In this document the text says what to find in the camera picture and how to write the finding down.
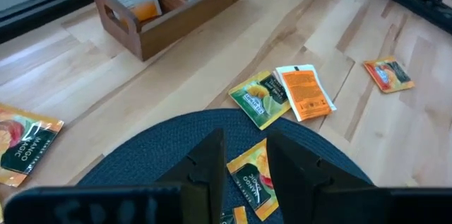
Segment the dark device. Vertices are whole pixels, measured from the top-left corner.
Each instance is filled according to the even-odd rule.
[[[452,189],[378,188],[279,133],[267,155],[285,224],[452,221]]]
[[[43,187],[14,196],[6,224],[218,224],[225,140],[216,129],[156,182],[137,187]]]

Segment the woven blue mat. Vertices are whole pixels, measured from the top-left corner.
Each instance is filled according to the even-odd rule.
[[[225,131],[228,162],[262,141],[269,131],[278,129],[322,158],[371,183],[345,154],[300,124],[279,118],[261,131],[241,110],[220,109],[185,114],[139,133],[105,157],[78,185],[150,184],[178,163],[215,128]],[[249,223],[261,223],[229,175],[225,189],[225,211],[246,206]],[[280,210],[276,210],[265,223],[283,223]]]

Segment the wooden floor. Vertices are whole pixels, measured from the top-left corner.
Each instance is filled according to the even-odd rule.
[[[392,54],[416,88],[374,85],[362,62]],[[377,185],[452,185],[450,35],[389,0],[241,0],[146,63],[102,29],[94,6],[0,45],[0,102],[66,122],[22,188],[75,184],[138,132],[236,107],[232,86],[288,64],[313,64],[338,108],[303,125]],[[15,191],[0,186],[3,199]]]

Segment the wooden box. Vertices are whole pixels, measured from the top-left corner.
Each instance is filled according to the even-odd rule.
[[[104,29],[140,60],[145,61],[236,1],[238,0],[159,0],[163,14],[143,22],[117,0],[95,0],[95,3]]]

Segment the blue round rug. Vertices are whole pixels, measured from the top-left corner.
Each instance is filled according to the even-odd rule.
[[[105,157],[78,185],[150,184],[216,128],[223,128],[225,132],[228,162],[262,141],[269,131],[278,129],[325,160],[371,183],[344,153],[311,129],[279,118],[261,131],[243,111],[219,109],[181,115],[139,133]],[[227,176],[225,189],[224,211],[246,206],[248,222],[261,223],[230,175]],[[276,210],[264,223],[283,223],[280,210]]]

